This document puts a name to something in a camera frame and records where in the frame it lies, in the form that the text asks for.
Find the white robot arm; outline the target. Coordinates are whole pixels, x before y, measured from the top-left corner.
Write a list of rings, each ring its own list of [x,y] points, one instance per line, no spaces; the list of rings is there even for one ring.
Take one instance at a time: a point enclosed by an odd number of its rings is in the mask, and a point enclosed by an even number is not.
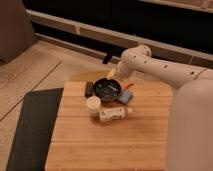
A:
[[[213,69],[154,59],[141,45],[125,50],[107,77],[123,80],[135,71],[173,89],[165,171],[213,171]]]

